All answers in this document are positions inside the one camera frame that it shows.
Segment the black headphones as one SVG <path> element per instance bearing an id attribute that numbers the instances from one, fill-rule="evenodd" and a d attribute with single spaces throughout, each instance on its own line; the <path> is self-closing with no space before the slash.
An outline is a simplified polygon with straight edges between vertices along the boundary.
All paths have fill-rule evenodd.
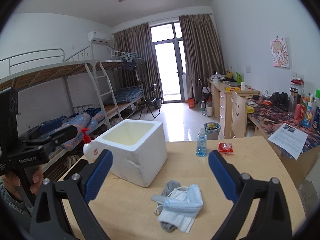
<path id="1" fill-rule="evenodd" d="M 273 105 L 283 109 L 284 111 L 288 111 L 290 100 L 287 93 L 274 92 L 271 96 L 271 101 Z"/>

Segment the round trash bin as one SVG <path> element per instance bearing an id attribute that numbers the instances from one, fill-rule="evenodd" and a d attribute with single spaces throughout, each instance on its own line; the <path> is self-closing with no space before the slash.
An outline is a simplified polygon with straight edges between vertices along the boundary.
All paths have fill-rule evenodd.
<path id="1" fill-rule="evenodd" d="M 208 140 L 217 140 L 220 133 L 220 124 L 217 122 L 205 123 L 204 131 Z"/>

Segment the wooden desk with drawers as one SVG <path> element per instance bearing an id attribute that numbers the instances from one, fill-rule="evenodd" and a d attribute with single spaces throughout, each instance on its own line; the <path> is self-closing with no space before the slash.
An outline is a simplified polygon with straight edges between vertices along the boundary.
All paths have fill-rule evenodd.
<path id="1" fill-rule="evenodd" d="M 237 90 L 223 82 L 214 83 L 213 80 L 207 80 L 211 86 L 213 113 L 216 118 L 219 118 L 220 131 L 225 139 L 235 137 L 232 132 L 232 94 L 236 92 L 245 100 L 251 99 L 254 95 L 259 95 L 260 92 L 253 88 L 245 88 Z"/>

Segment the left brown curtain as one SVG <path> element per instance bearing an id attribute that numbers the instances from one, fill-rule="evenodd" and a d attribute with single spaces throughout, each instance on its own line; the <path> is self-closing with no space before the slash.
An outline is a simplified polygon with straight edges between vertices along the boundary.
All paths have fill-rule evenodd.
<path id="1" fill-rule="evenodd" d="M 116 51 L 136 53 L 136 68 L 129 70 L 125 64 L 121 71 L 121 85 L 123 87 L 143 85 L 145 89 L 148 89 L 155 84 L 157 86 L 155 97 L 163 100 L 155 45 L 152 41 L 149 24 L 143 23 L 114 33 L 113 41 Z"/>

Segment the grey sock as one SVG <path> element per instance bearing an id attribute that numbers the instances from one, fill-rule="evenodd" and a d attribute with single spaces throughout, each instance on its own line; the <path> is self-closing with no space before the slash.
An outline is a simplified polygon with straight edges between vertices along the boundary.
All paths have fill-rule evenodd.
<path id="1" fill-rule="evenodd" d="M 181 185 L 178 181 L 171 180 L 165 185 L 161 195 L 167 197 L 169 195 L 169 193 L 171 193 L 174 189 L 176 189 L 180 186 Z M 161 228 L 166 232 L 173 232 L 174 230 L 177 229 L 176 226 L 174 226 L 170 223 L 167 223 L 167 222 L 160 222 L 160 225 L 161 225 Z"/>

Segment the blue surgical mask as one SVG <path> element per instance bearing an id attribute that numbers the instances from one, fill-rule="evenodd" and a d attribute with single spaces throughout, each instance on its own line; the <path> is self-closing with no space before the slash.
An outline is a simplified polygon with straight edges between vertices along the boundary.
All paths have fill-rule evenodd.
<path id="1" fill-rule="evenodd" d="M 184 191 L 180 191 L 182 187 L 174 189 L 167 197 L 154 194 L 151 200 L 170 211 L 197 214 L 203 207 L 200 188 L 196 184 L 184 188 Z"/>

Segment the white lotion pump bottle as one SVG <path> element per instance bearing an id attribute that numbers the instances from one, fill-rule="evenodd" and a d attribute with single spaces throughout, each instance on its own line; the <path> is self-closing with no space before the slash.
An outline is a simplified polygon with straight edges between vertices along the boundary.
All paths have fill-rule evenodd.
<path id="1" fill-rule="evenodd" d="M 91 139 L 91 137 L 87 134 L 88 129 L 83 128 L 81 131 L 83 134 L 84 142 L 83 153 L 88 163 L 92 164 L 97 160 L 97 158 L 101 154 L 101 150 L 99 150 L 99 145 L 97 144 L 97 142 Z"/>

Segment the orange floor container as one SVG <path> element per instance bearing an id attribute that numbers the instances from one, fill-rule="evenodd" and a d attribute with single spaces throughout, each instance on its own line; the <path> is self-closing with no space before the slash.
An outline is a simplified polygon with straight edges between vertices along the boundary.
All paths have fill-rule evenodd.
<path id="1" fill-rule="evenodd" d="M 194 100 L 194 98 L 189 98 L 188 99 L 188 107 L 190 109 L 195 108 L 195 100 Z"/>

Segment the anime wall poster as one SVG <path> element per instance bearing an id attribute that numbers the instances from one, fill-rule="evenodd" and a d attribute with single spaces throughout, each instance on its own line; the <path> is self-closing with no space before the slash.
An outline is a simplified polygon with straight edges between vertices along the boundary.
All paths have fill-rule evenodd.
<path id="1" fill-rule="evenodd" d="M 289 49 L 286 38 L 276 36 L 271 41 L 272 65 L 279 68 L 290 68 Z"/>

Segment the black folding chair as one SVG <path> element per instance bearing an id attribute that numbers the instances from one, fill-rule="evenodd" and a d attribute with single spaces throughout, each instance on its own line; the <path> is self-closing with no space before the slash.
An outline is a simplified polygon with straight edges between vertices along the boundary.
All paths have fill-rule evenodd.
<path id="1" fill-rule="evenodd" d="M 144 100 L 139 103 L 140 105 L 140 115 L 139 119 L 142 116 L 143 110 L 146 108 L 147 112 L 150 112 L 152 117 L 155 119 L 157 116 L 160 115 L 161 111 L 158 109 L 158 114 L 154 115 L 150 106 L 157 102 L 157 98 L 155 98 L 155 91 L 156 91 L 157 85 L 153 84 L 151 85 L 146 92 L 144 93 Z"/>

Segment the patterned desk mat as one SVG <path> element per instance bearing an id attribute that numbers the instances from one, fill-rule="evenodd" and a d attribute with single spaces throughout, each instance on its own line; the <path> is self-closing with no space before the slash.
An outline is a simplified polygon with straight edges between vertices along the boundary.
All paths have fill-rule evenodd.
<path id="1" fill-rule="evenodd" d="M 253 113 L 247 117 L 253 121 L 256 128 L 268 139 L 282 124 L 290 125 L 305 132 L 308 136 L 302 153 L 313 150 L 319 146 L 319 133 L 312 127 L 305 127 L 300 121 L 289 116 L 287 112 L 274 105 L 264 105 L 263 100 L 253 100 L 257 104 Z"/>

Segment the white air conditioner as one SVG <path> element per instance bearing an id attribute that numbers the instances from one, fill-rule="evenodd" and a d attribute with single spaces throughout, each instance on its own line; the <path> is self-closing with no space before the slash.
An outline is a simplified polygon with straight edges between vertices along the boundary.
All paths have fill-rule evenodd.
<path id="1" fill-rule="evenodd" d="M 101 33 L 98 31 L 91 31 L 88 33 L 88 41 L 89 42 L 108 43 L 108 42 L 110 42 L 110 37 L 106 33 Z"/>

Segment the red snack packet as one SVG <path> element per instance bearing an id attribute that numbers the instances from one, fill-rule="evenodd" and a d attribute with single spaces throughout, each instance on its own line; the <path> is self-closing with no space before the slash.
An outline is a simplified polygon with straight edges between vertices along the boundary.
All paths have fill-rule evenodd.
<path id="1" fill-rule="evenodd" d="M 217 144 L 217 150 L 222 155 L 232 155 L 234 154 L 233 145 L 229 142 L 219 142 Z"/>

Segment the black smartphone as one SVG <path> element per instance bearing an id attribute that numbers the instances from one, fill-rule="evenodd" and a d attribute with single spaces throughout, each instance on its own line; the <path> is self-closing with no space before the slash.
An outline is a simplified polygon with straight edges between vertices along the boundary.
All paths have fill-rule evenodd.
<path id="1" fill-rule="evenodd" d="M 68 180 L 73 174 L 80 174 L 82 170 L 88 165 L 88 161 L 86 159 L 79 159 L 71 169 L 65 174 L 63 180 Z"/>

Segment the white styrofoam box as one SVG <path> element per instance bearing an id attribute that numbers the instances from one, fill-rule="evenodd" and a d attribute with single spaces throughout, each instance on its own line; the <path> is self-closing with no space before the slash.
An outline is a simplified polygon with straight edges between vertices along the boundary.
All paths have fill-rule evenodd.
<path id="1" fill-rule="evenodd" d="M 167 160 L 160 121 L 126 119 L 95 141 L 100 150 L 112 152 L 110 172 L 140 187 L 149 187 Z"/>

